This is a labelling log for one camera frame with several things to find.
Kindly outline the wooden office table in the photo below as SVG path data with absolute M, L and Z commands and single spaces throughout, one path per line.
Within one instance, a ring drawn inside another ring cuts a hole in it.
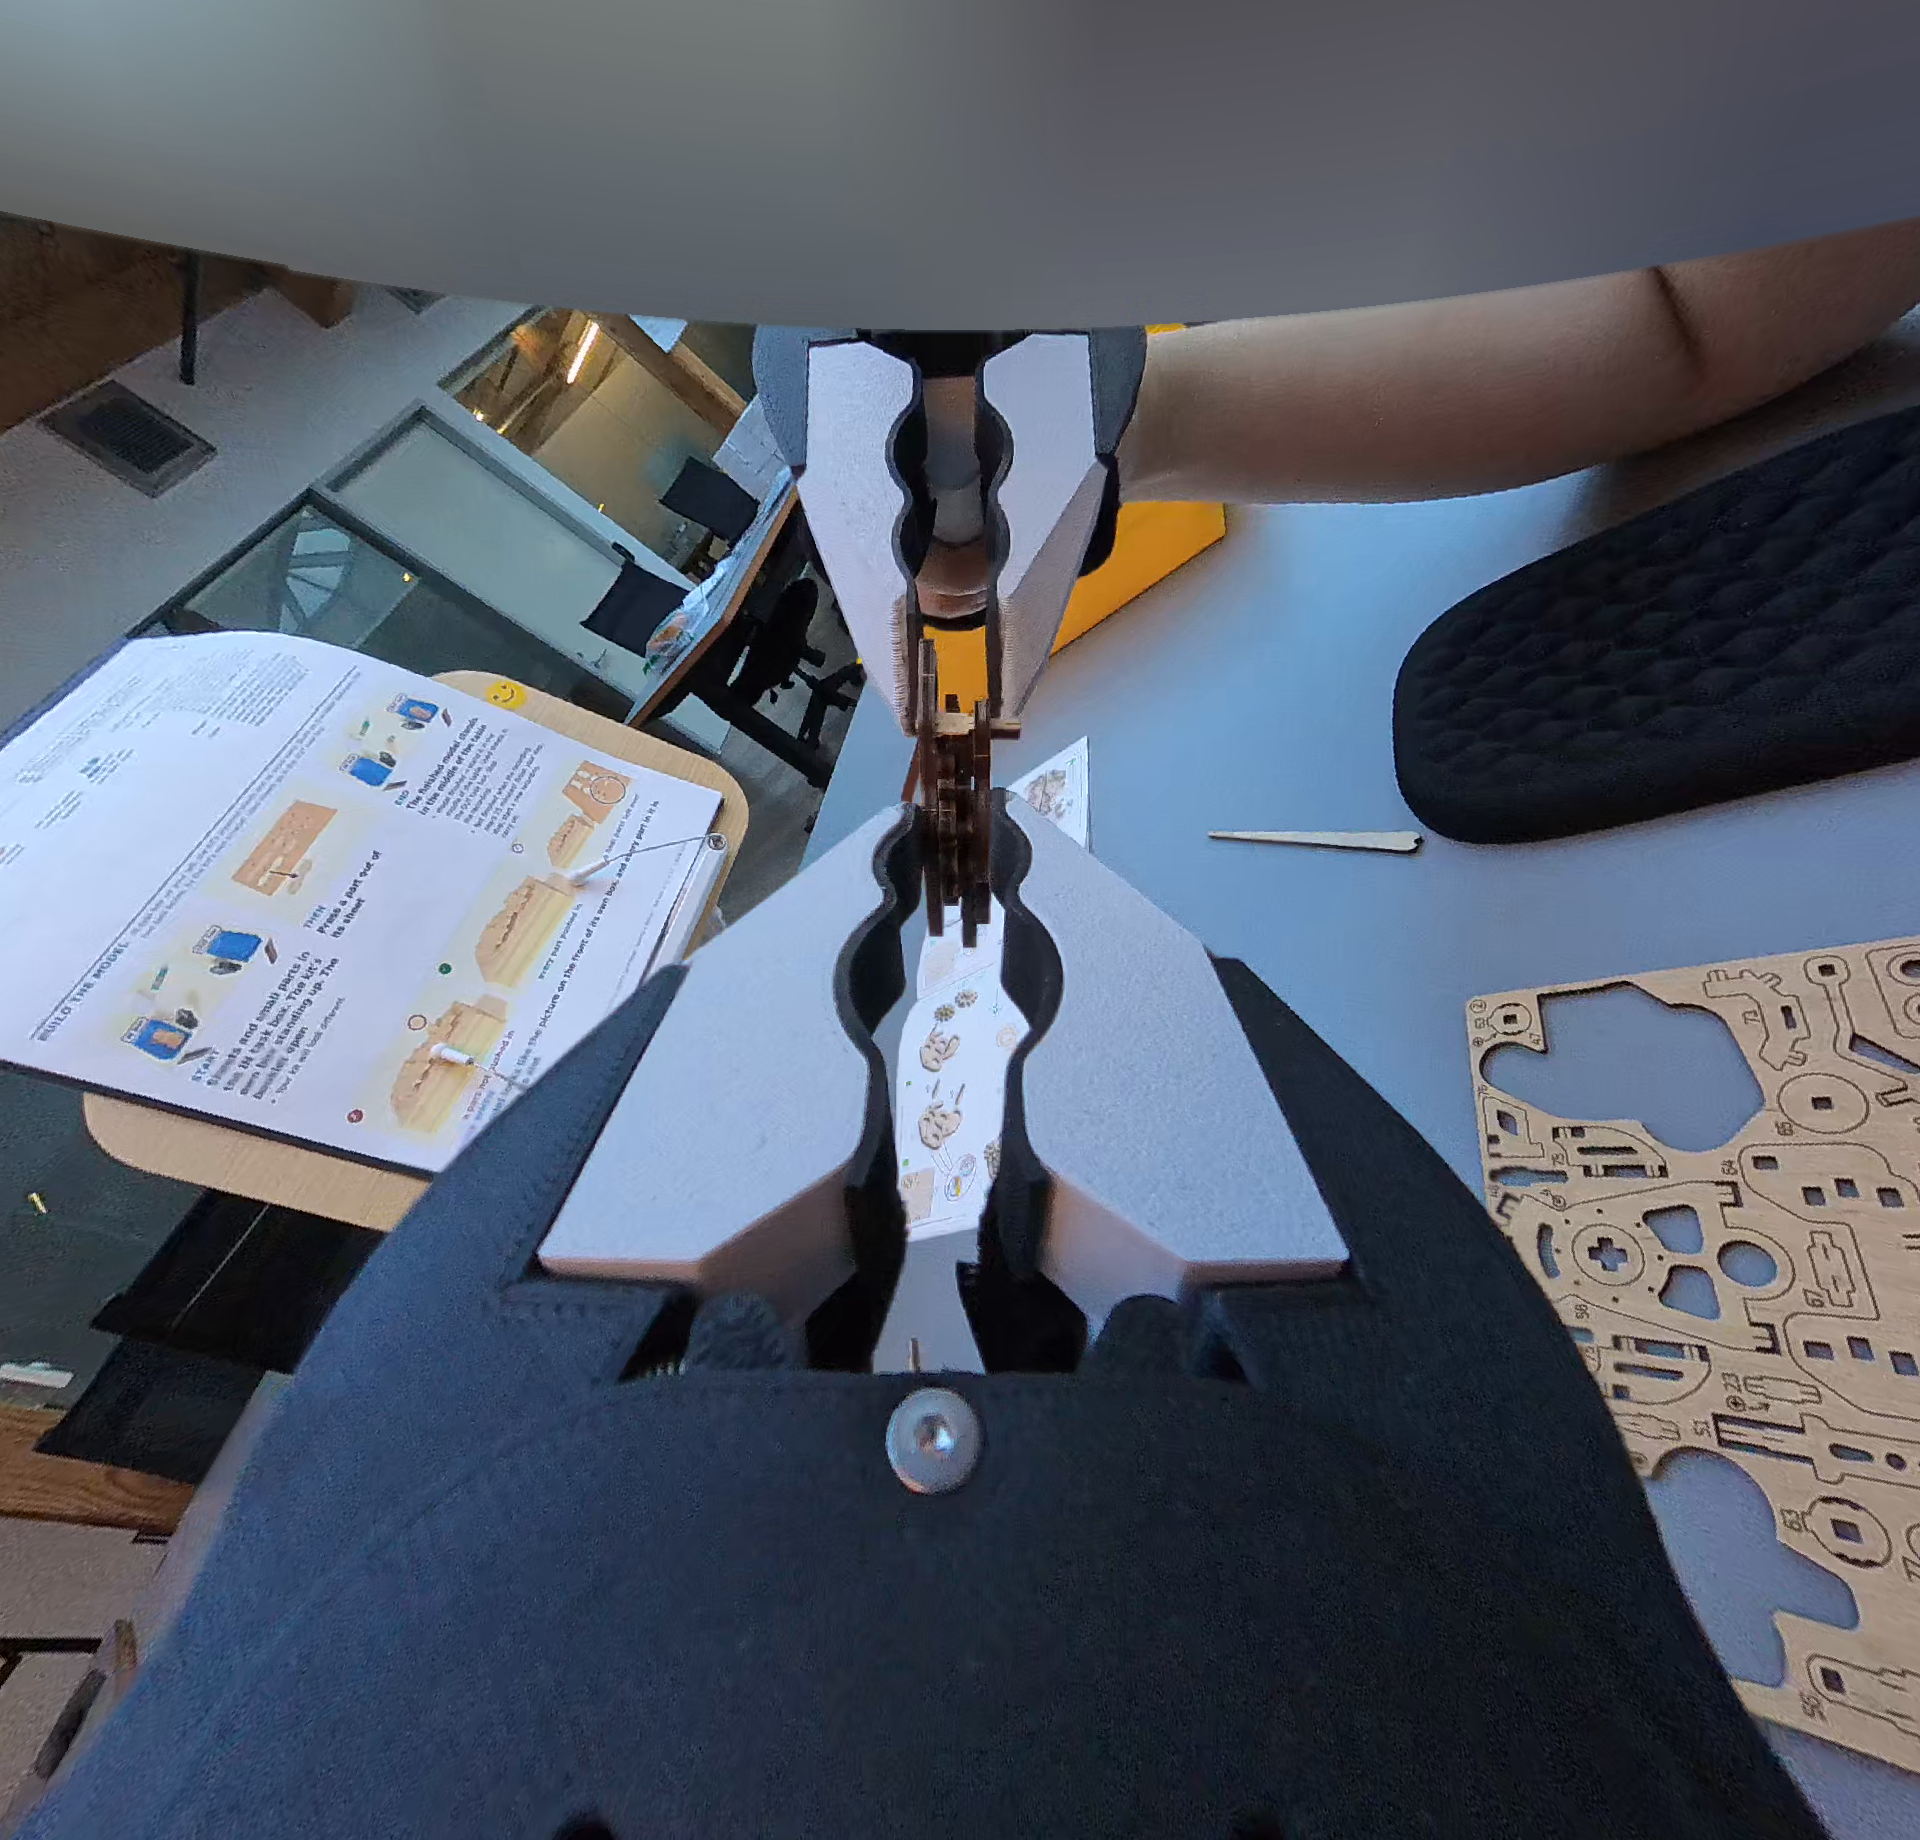
M 735 678 L 780 595 L 792 581 L 807 577 L 812 563 L 799 483 L 780 470 L 749 529 L 706 583 L 690 594 L 685 632 L 671 642 L 662 664 L 643 667 L 640 692 L 624 724 L 658 725 L 685 700 L 700 700 L 713 717 L 739 730 L 747 727 L 742 716 L 762 722 L 759 695 Z

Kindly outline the white instruction booklet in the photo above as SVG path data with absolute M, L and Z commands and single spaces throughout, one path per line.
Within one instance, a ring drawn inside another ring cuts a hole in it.
M 900 1203 L 911 1240 L 975 1228 L 1000 1158 L 1005 1072 L 1029 1024 L 1002 986 L 996 904 L 964 939 L 957 919 L 924 939 L 896 1068 Z

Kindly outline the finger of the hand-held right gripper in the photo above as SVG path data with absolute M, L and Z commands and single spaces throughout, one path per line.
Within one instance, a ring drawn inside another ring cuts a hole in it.
M 1108 492 L 1095 340 L 992 333 L 975 375 L 981 531 L 968 553 L 989 702 L 1018 724 L 1051 656 Z
M 867 681 L 915 730 L 925 416 L 912 362 L 861 339 L 805 348 L 803 511 Z

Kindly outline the person's right forearm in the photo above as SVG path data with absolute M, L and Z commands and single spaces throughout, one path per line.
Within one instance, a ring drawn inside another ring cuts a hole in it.
M 1916 221 L 1562 282 L 1153 333 L 1127 500 L 1397 503 L 1623 461 L 1780 398 L 1917 300 Z

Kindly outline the wooden gear assembly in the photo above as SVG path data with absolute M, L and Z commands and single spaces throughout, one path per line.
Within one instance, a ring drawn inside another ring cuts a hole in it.
M 1019 719 L 994 700 L 964 706 L 940 685 L 932 635 L 915 642 L 904 730 L 915 752 L 901 796 L 915 802 L 921 889 L 937 938 L 957 919 L 964 946 L 975 946 L 989 917 L 992 753 L 1019 736 Z

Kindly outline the black office chair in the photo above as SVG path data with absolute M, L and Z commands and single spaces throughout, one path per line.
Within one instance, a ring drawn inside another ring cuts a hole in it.
M 824 717 L 831 709 L 849 714 L 865 682 L 857 658 L 826 673 L 824 652 L 809 644 L 820 598 L 819 577 L 795 573 L 762 613 L 742 613 L 690 677 L 691 694 L 716 717 L 801 772 L 817 791 L 826 787 L 834 771 L 834 757 L 824 750 Z M 789 732 L 760 711 L 760 702 L 792 681 L 803 685 L 805 706 L 799 727 Z

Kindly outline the laser-cut wooden parts sheet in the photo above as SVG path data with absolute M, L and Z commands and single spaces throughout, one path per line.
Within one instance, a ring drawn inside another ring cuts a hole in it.
M 1549 996 L 1628 986 L 1714 1018 L 1762 1093 L 1722 1146 L 1488 1079 L 1545 1055 Z M 1644 1480 L 1702 1453 L 1836 1572 L 1851 1627 L 1779 1614 L 1748 1708 L 1916 1773 L 1917 950 L 1827 944 L 1465 1004 L 1485 1206 L 1571 1333 Z

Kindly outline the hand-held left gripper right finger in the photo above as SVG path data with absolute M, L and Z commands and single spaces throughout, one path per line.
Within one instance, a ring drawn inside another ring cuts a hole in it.
M 1024 1024 L 981 1214 L 981 1369 L 1072 1372 L 1113 1308 L 1346 1276 L 1349 1247 L 1204 942 L 994 802 Z

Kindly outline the yellow flat board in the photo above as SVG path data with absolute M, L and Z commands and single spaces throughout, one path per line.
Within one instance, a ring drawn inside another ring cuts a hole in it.
M 1224 503 L 1137 500 L 1117 510 L 1108 557 L 1081 573 L 1066 600 L 1051 650 L 1111 616 L 1117 609 L 1183 569 L 1228 531 Z

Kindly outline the grey desk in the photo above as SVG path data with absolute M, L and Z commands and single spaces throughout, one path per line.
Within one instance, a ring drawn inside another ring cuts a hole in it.
M 1714 1544 L 1696 1463 L 1650 1505 L 1573 1345 L 1458 1170 L 1456 999 L 1503 936 L 1605 960 L 1654 893 L 1764 853 L 1812 798 L 1534 848 L 1363 858 L 1174 841 L 1216 798 L 1358 823 L 1394 800 L 1389 685 L 1418 627 L 1746 453 L 1890 407 L 1905 346 L 1748 421 L 1453 506 L 1245 511 L 1195 581 L 1072 649 L 1047 727 L 1095 724 L 1095 844 L 1197 905 L 1358 1278 L 1257 1293 L 1183 1338 L 1224 1372 L 992 1374 L 975 1480 L 898 1487 L 881 1408 L 801 1485 L 772 1455 L 756 1623 L 691 1676 L 688 1835 L 1916 1835 L 1916 1782 L 1764 1731 L 1682 1595 Z

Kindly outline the printed instruction sheet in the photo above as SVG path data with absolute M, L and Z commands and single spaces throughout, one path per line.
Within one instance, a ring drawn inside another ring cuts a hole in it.
M 436 1173 L 684 957 L 721 807 L 524 694 L 131 640 L 3 735 L 3 1066 Z

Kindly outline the task instruction sheet on stand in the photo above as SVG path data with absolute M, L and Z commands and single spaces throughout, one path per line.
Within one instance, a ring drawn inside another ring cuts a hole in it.
M 483 670 L 438 675 L 442 685 L 480 700 L 491 678 L 499 677 Z M 682 735 L 658 738 L 526 682 L 524 687 L 524 709 L 511 714 L 583 742 L 593 755 L 614 755 L 664 771 L 719 796 L 716 830 L 731 845 L 716 877 L 706 883 L 700 922 L 682 942 L 679 952 L 685 957 L 721 928 L 717 901 L 749 829 L 749 800 L 739 780 L 717 760 L 685 746 Z M 428 1178 L 411 1171 L 352 1161 L 98 1093 L 84 1097 L 84 1119 L 96 1146 L 132 1170 L 354 1228 L 392 1230 L 428 1186 Z

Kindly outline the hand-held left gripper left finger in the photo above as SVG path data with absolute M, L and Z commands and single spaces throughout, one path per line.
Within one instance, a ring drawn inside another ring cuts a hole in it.
M 867 1372 L 907 1249 L 877 1027 L 912 913 L 896 802 L 691 954 L 540 1266 L 756 1295 L 814 1367 Z

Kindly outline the black cushioned pad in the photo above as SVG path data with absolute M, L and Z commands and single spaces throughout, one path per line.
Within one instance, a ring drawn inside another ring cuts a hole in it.
M 1587 536 L 1405 652 L 1397 786 L 1434 833 L 1534 844 L 1917 753 L 1917 409 Z

